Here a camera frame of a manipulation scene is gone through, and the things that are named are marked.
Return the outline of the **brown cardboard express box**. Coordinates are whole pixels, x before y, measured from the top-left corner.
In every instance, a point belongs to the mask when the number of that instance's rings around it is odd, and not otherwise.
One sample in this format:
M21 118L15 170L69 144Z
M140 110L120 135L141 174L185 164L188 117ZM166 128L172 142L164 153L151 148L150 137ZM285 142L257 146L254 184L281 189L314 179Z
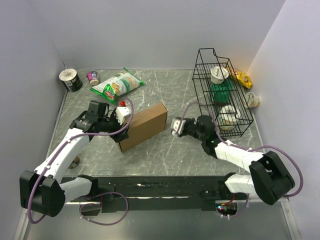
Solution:
M135 113L127 132L128 138L118 143L120 151L123 153L164 131L167 117L168 110L161 102Z

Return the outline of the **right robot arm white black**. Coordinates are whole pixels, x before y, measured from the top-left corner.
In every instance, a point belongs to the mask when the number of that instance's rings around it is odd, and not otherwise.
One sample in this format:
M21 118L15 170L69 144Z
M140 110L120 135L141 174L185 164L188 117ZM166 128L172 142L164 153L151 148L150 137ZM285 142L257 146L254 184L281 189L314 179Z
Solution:
M232 163L249 173L229 176L218 187L223 199L243 193L256 195L264 203L273 205L295 187L293 177L277 153L242 149L230 140L219 138L209 115L201 115L197 119L177 117L172 120L170 128L174 136L190 136L201 141L207 155Z

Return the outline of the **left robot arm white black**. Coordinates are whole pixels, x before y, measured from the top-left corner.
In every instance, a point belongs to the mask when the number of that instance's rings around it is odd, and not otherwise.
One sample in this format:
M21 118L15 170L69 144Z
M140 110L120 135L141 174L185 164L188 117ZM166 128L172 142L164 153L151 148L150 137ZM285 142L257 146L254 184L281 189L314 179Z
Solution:
M128 128L133 120L134 105L119 105L109 111L109 104L90 101L88 109L75 118L67 133L55 150L33 171L24 171L19 178L20 205L27 210L32 224L32 212L43 217L57 216L65 203L84 197L94 201L99 195L98 179L79 175L75 179L62 179L78 154L95 136L113 137L122 141L128 136Z

